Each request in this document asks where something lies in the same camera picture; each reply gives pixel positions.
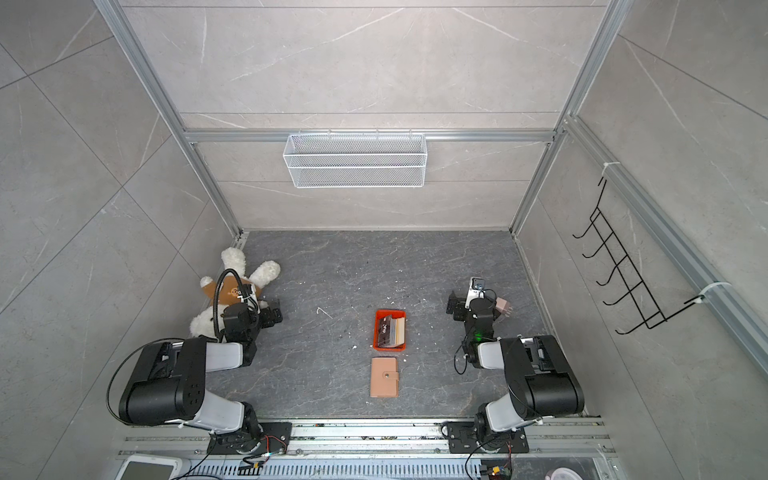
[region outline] gray marble wall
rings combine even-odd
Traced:
[[[766,21],[765,2],[638,0],[581,111],[763,318]],[[566,353],[589,379],[593,413],[606,418],[631,478],[763,478],[768,384],[706,307],[614,332],[640,317],[628,298],[602,303],[621,295],[621,282],[598,286],[610,259],[581,255],[599,245],[594,232],[572,236],[588,225],[599,177],[568,142],[521,235]],[[601,206],[665,313],[696,294],[610,185]]]
[[[199,312],[231,237],[169,137],[90,0],[3,2],[0,478],[113,472],[116,362]]]
[[[544,144],[435,142],[420,188],[298,189],[281,143],[198,145],[247,229],[506,230]]]
[[[122,3],[184,123],[226,129],[552,128],[606,5]],[[282,145],[200,145],[247,229],[505,230],[543,148],[435,143],[423,188],[297,190]]]

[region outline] ventilation grille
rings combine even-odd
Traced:
[[[466,478],[464,459],[380,459],[380,460],[279,460],[272,458],[259,471],[239,471],[240,460],[206,460],[194,473],[226,479],[262,478],[264,480],[298,480],[313,478]],[[473,478],[480,476],[480,461],[471,459],[467,470]]]
[[[294,134],[283,158],[293,184],[318,187],[421,187],[422,134]]]

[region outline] black cable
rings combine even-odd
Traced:
[[[197,467],[199,467],[200,465],[202,465],[202,464],[203,464],[203,462],[205,462],[205,461],[208,459],[208,456],[209,456],[209,455],[210,455],[210,452],[207,452],[207,453],[205,454],[205,456],[203,457],[203,459],[202,459],[202,460],[200,460],[200,461],[197,463],[197,465],[195,465],[194,467],[192,467],[192,468],[190,468],[189,470],[187,470],[187,473],[185,473],[185,474],[183,474],[183,475],[179,475],[179,476],[177,476],[177,477],[173,477],[173,478],[171,478],[170,480],[179,480],[179,478],[186,478],[186,477],[188,477],[188,476],[190,476],[190,475],[192,475],[192,476],[198,476],[197,474],[194,474],[194,473],[192,473],[192,471],[193,471],[194,469],[196,469]]]
[[[261,463],[266,463],[266,461],[269,459],[269,457],[266,457],[262,459],[264,455],[249,455],[247,457],[243,457],[241,460],[243,463],[247,463],[250,467],[258,467]]]
[[[501,436],[502,435],[494,435],[494,436],[492,436],[490,439],[488,439],[485,442],[483,442],[480,445],[478,445],[477,448],[472,450],[472,453],[469,454],[469,457],[467,457],[466,461],[464,462],[464,473],[467,474],[467,476],[469,477],[469,480],[478,480],[477,478],[474,478],[472,475],[469,474],[469,470],[467,469],[467,465],[469,464],[469,459],[471,459],[472,456],[475,453],[477,453],[477,451],[479,449],[483,448],[484,445],[487,445],[487,444],[493,442],[494,440],[498,440],[499,438],[501,438]]]
[[[512,394],[512,396],[513,396],[513,397],[515,397],[515,400],[517,400],[518,402],[520,402],[520,403],[522,403],[522,404],[523,404],[523,406],[525,407],[525,411],[526,411],[526,413],[528,412],[528,410],[530,410],[530,411],[532,411],[533,413],[535,413],[535,414],[537,415],[537,417],[538,417],[538,418],[540,418],[540,419],[543,419],[543,418],[544,418],[544,416],[543,416],[541,413],[539,413],[539,412],[537,412],[537,411],[533,410],[531,407],[529,407],[529,406],[528,406],[528,404],[527,404],[526,402],[523,402],[522,400],[520,400],[520,398],[519,398],[517,395],[515,395],[515,392],[514,392],[512,389],[508,389],[508,390],[509,390],[509,392]]]
[[[458,353],[458,351],[462,349],[462,347],[464,346],[464,341],[466,341],[466,340],[467,340],[467,337],[468,337],[468,336],[469,336],[469,332],[467,332],[467,333],[466,333],[466,335],[464,335],[464,338],[462,339],[462,342],[461,342],[461,343],[459,343],[459,345],[458,345],[458,348],[457,348],[457,349],[456,349],[456,351],[453,353],[453,369],[454,369],[454,370],[456,371],[456,373],[458,373],[459,375],[464,375],[464,373],[467,371],[467,365],[469,364],[469,361],[467,360],[467,357],[465,356],[465,357],[464,357],[464,369],[463,369],[461,372],[459,372],[458,368],[456,368],[456,353]]]
[[[493,306],[496,306],[496,299],[498,298],[498,295],[496,295],[496,292],[489,288],[484,288],[483,290],[480,290],[480,293],[483,294],[483,298],[485,298],[485,292],[493,292]]]
[[[145,343],[144,345],[140,346],[139,348],[137,348],[136,350],[134,350],[133,352],[131,352],[131,354],[130,354],[129,356],[125,357],[125,360],[123,360],[123,361],[120,363],[120,365],[118,366],[118,369],[117,369],[117,370],[115,370],[115,371],[114,371],[114,373],[112,374],[112,378],[111,378],[111,379],[109,379],[109,383],[107,384],[107,410],[109,410],[109,414],[110,414],[110,415],[112,415],[112,417],[113,417],[114,419],[118,420],[120,423],[123,423],[123,424],[125,424],[125,425],[133,425],[133,424],[131,424],[131,423],[125,422],[125,421],[124,421],[123,419],[121,419],[119,416],[115,415],[115,413],[114,413],[114,410],[112,410],[112,407],[109,405],[109,392],[112,390],[112,383],[114,382],[114,379],[115,379],[115,378],[118,376],[118,372],[120,372],[120,369],[121,369],[121,368],[123,368],[123,365],[125,365],[125,363],[126,363],[126,362],[127,362],[127,361],[128,361],[128,360],[129,360],[129,359],[130,359],[130,358],[131,358],[133,355],[135,355],[135,354],[136,354],[136,352],[138,352],[139,350],[142,350],[142,349],[144,349],[144,347],[146,347],[146,346],[149,346],[149,345],[152,345],[152,344],[154,344],[154,343],[165,342],[165,341],[168,341],[168,340],[180,340],[181,342],[183,342],[183,341],[184,341],[184,339],[179,339],[179,338],[175,338],[175,337],[169,337],[169,338],[165,338],[165,339],[157,339],[157,340],[152,340],[152,341],[151,341],[151,342],[149,342],[149,343]]]
[[[225,269],[225,271],[219,275],[219,280],[216,282],[216,288],[214,289],[214,335],[216,335],[216,340],[218,340],[219,343],[221,343],[221,340],[224,338],[224,334],[219,330],[219,292],[221,291],[221,285],[224,283],[224,277],[229,273],[232,273],[235,280],[237,280],[237,288],[240,290],[240,295],[243,299],[246,298],[246,291],[243,287],[243,281],[240,279],[240,274],[231,268]]]
[[[253,309],[257,313],[261,313],[261,307],[259,306],[259,303],[256,300],[253,299],[253,297],[249,296],[248,297],[248,301],[251,302],[251,305],[253,305]]]

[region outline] orange tray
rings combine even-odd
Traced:
[[[376,321],[373,324],[373,349],[379,350],[380,352],[401,352],[406,349],[406,343],[403,342],[401,346],[396,346],[391,349],[386,349],[379,347],[379,323],[381,322],[382,318],[387,317],[388,315],[392,315],[392,318],[405,318],[406,312],[403,310],[377,310],[376,311]]]

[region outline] teddy bear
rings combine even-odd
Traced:
[[[221,260],[224,263],[224,269],[231,268],[236,271],[240,276],[243,283],[252,283],[254,285],[253,292],[256,298],[261,295],[261,290],[267,286],[272,280],[275,280],[280,275],[280,265],[273,260],[268,260],[259,268],[253,271],[250,276],[245,276],[245,253],[242,250],[230,247],[221,252]],[[200,315],[194,317],[190,322],[190,333],[192,337],[196,336],[208,336],[210,338],[216,338],[214,333],[214,291],[216,289],[216,281],[209,277],[204,276],[200,279],[200,288],[203,289],[208,298],[211,299],[211,305],[203,310]],[[238,298],[237,280],[231,273],[224,277],[224,281],[221,285],[221,291],[219,292],[219,315],[233,303],[240,302]],[[263,300],[259,301],[259,307],[267,308],[268,304]],[[221,321],[219,321],[219,328],[223,329]]]

